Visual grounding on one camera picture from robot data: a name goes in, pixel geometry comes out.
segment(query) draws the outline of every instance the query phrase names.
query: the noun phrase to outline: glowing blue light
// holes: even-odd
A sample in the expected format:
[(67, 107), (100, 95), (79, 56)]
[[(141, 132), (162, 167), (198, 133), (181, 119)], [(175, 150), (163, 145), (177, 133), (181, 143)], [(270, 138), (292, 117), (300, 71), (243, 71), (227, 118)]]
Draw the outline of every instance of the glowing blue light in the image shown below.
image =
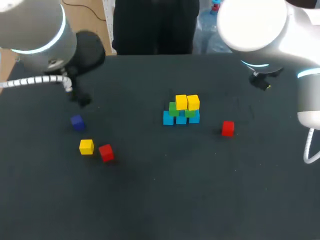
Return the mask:
[(256, 67), (256, 68), (263, 68), (263, 67), (268, 67), (269, 66), (269, 64), (253, 65), (253, 64), (249, 64), (249, 63), (247, 63), (245, 61), (241, 61), (241, 62), (243, 62), (245, 65), (248, 65), (250, 67)]
[(298, 74), (298, 79), (304, 76), (312, 75), (312, 74), (320, 74), (320, 68), (313, 68), (313, 69), (302, 71)]
[(58, 31), (58, 33), (55, 35), (55, 37), (45, 46), (40, 47), (38, 49), (35, 50), (27, 50), (27, 51), (21, 51), (21, 50), (15, 50), (15, 49), (11, 49), (13, 52), (17, 53), (17, 54), (38, 54), (41, 53), (49, 48), (51, 48), (62, 36), (62, 34), (64, 33), (65, 27), (66, 27), (66, 14), (65, 14), (65, 10), (64, 7), (61, 5), (62, 8), (62, 24), (60, 27), (60, 30)]

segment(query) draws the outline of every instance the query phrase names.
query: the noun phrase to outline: toy block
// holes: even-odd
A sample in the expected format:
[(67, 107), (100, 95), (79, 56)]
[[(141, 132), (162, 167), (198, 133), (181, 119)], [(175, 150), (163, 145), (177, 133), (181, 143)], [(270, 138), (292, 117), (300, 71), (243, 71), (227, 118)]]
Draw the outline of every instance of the toy block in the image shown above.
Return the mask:
[(195, 117), (189, 118), (189, 124), (198, 124), (200, 123), (200, 112), (199, 110), (195, 111)]
[(186, 118), (194, 118), (196, 116), (196, 111), (185, 110), (184, 116)]
[(99, 152), (104, 163), (115, 159), (114, 152), (112, 151), (110, 144), (99, 147)]
[(83, 139), (80, 142), (80, 152), (82, 155), (92, 155), (94, 154), (94, 141), (91, 139)]
[(85, 122), (80, 115), (73, 116), (71, 118), (71, 123), (76, 131), (83, 131), (86, 128)]
[(176, 95), (175, 96), (175, 105), (178, 111), (186, 110), (188, 107), (187, 95)]
[(163, 125), (173, 125), (174, 117), (170, 116), (169, 111), (163, 111)]
[(175, 123), (178, 125), (187, 124), (187, 118), (185, 116), (177, 116), (175, 119)]
[(235, 133), (235, 123), (233, 121), (224, 121), (222, 126), (222, 136), (233, 137)]
[(176, 102), (174, 102), (174, 101), (169, 103), (169, 115), (171, 117), (178, 117), (179, 116), (179, 111), (177, 110)]
[(179, 111), (179, 117), (186, 117), (185, 110)]
[(188, 110), (195, 111), (200, 109), (200, 100), (198, 95), (190, 95), (188, 99)]

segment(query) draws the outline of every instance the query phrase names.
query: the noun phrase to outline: block tower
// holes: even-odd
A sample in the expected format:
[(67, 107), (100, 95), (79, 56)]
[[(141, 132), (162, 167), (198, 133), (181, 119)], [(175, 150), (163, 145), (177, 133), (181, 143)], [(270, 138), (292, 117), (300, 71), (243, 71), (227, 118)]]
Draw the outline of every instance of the block tower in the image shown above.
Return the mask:
[(200, 123), (200, 100), (198, 95), (176, 95), (169, 103), (169, 111), (163, 111), (163, 125), (186, 125)]

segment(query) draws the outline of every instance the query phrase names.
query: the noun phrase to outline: blue cube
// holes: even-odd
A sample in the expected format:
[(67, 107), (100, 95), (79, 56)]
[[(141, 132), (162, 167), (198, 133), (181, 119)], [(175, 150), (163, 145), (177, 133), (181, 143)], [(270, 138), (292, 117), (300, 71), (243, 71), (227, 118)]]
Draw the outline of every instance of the blue cube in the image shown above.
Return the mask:
[(185, 117), (185, 110), (179, 111), (179, 117)]
[(76, 131), (83, 131), (86, 128), (85, 122), (80, 115), (73, 116), (71, 118), (71, 123)]
[(190, 124), (198, 124), (198, 123), (200, 123), (200, 112), (199, 112), (199, 110), (195, 111), (195, 117), (190, 117), (189, 118), (189, 123)]
[(169, 111), (163, 111), (163, 125), (173, 125), (174, 117), (170, 116)]
[(185, 116), (177, 116), (175, 119), (176, 124), (187, 124), (187, 118)]

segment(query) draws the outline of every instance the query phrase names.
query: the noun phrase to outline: person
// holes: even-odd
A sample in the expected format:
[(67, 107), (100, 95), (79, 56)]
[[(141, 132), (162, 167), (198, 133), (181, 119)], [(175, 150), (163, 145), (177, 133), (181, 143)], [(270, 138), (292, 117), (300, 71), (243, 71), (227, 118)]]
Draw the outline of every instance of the person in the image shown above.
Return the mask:
[(116, 0), (112, 47), (118, 55), (191, 54), (199, 0)]

